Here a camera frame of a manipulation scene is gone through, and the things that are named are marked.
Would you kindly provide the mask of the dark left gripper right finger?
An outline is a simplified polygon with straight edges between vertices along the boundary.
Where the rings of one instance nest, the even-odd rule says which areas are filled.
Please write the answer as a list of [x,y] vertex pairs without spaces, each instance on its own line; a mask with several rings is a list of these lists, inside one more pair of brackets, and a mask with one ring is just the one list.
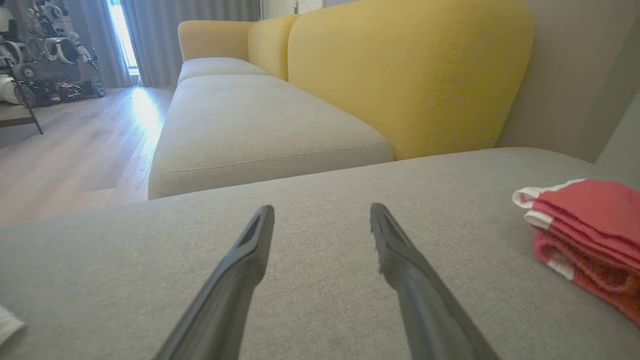
[[496,360],[498,354],[390,210],[370,207],[379,273],[397,293],[414,360]]

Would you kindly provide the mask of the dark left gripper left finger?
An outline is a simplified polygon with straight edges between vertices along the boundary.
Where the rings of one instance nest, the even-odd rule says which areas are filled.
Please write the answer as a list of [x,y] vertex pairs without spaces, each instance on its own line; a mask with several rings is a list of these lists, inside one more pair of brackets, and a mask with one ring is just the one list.
[[160,347],[157,360],[237,360],[268,266],[275,210],[258,208]]

